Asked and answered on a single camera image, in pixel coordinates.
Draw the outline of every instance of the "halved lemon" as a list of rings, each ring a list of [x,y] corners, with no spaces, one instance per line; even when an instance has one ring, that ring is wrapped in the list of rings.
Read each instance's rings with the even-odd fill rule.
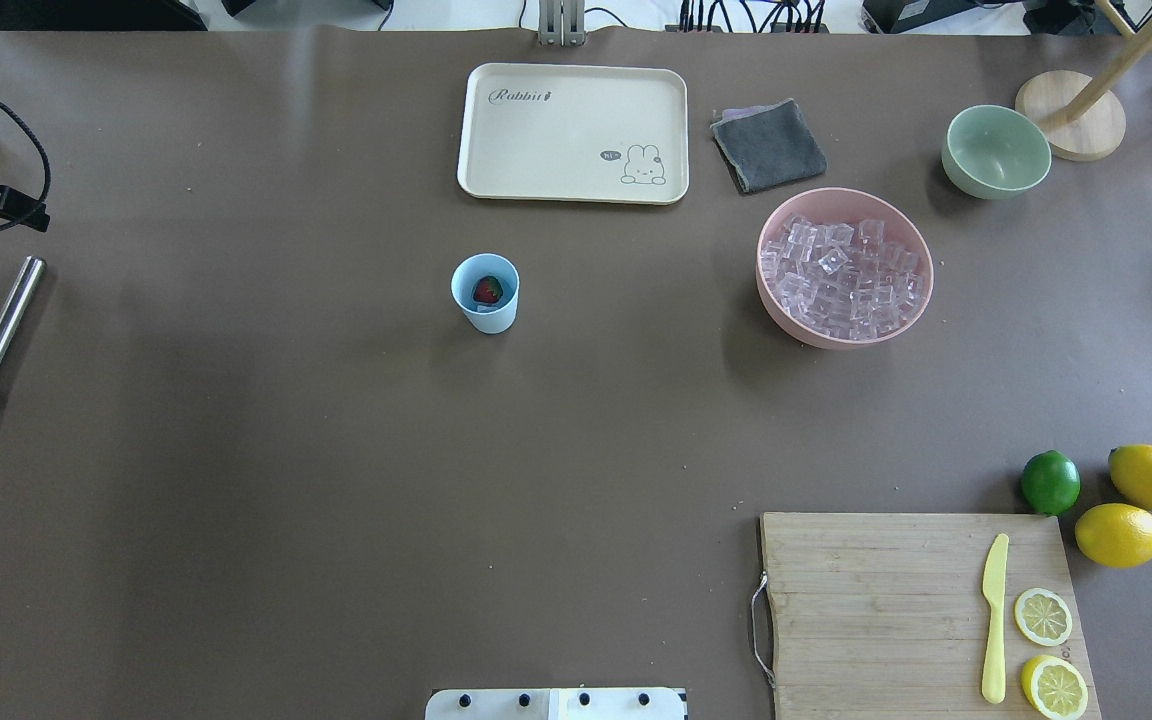
[[[1074,614],[1049,589],[1030,588],[1016,598],[1016,626],[1030,641],[1055,647],[1069,639]]]
[[[1073,665],[1054,655],[1038,655],[1020,669],[1025,700],[1049,720],[1075,720],[1087,711],[1087,683]]]

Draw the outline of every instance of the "mint green bowl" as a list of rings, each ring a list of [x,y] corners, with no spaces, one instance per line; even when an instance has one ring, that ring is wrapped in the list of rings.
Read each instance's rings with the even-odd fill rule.
[[[1052,150],[1033,120],[1000,105],[975,105],[950,121],[941,165],[961,191],[1003,200],[1047,177]]]

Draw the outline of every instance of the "wooden cutting board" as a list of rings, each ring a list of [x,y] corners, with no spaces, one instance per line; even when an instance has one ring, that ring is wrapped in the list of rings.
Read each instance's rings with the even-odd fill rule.
[[[1010,537],[1005,597],[1007,695],[980,697],[990,607],[984,559]],[[763,515],[780,720],[910,717],[1043,719],[1020,689],[1020,667],[1056,655],[1087,681],[1100,720],[1087,644],[1055,518],[1037,515]],[[1046,588],[1074,614],[1069,641],[1043,647],[1016,628],[1021,592]]]

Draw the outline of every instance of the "yellow knife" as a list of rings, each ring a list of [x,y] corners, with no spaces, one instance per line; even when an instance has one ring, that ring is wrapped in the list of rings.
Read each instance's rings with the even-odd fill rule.
[[[990,638],[984,646],[984,673],[980,694],[987,702],[1000,703],[1007,695],[1006,660],[1002,653],[1002,596],[1007,588],[1007,536],[998,533],[984,560],[980,592],[990,604]]]

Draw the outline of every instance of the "bowl of ice cubes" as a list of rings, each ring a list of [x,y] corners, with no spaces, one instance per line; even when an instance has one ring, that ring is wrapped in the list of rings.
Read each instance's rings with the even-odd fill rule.
[[[758,240],[758,295],[793,338],[827,350],[888,341],[932,297],[932,253],[904,213],[869,192],[795,195]]]

